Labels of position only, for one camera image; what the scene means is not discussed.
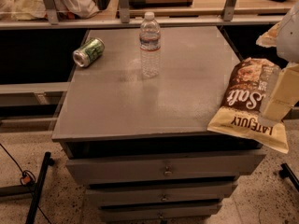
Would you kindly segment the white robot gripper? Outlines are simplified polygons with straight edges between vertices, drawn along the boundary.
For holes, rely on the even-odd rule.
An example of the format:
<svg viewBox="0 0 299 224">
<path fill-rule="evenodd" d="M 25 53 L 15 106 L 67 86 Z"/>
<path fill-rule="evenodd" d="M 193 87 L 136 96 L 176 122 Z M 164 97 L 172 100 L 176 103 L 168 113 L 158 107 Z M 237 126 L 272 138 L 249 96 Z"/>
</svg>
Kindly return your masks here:
<svg viewBox="0 0 299 224">
<path fill-rule="evenodd" d="M 260 35 L 256 44 L 264 48 L 277 46 L 278 57 L 290 62 L 270 75 L 260 106 L 258 121 L 272 127 L 281 122 L 299 101 L 299 2 L 281 23 Z"/>
</svg>

